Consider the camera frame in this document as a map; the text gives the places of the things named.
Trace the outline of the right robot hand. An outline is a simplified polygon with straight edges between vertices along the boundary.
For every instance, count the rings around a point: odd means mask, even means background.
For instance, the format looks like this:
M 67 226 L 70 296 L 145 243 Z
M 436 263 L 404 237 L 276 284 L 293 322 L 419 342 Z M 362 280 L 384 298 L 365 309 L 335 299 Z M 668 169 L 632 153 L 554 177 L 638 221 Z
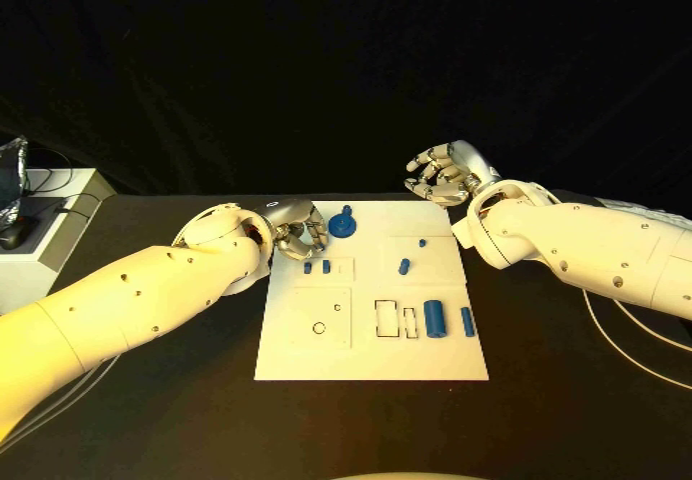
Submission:
M 421 152 L 407 164 L 419 175 L 404 181 L 407 189 L 442 207 L 462 205 L 502 180 L 475 146 L 456 140 Z

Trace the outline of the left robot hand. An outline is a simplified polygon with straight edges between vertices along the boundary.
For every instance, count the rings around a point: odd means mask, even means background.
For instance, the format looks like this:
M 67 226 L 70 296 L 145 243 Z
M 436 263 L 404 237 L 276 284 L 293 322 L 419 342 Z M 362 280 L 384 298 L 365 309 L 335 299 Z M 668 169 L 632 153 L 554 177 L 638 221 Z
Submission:
M 303 261 L 322 253 L 329 244 L 328 224 L 313 202 L 308 199 L 283 199 L 259 210 L 272 231 L 279 252 Z

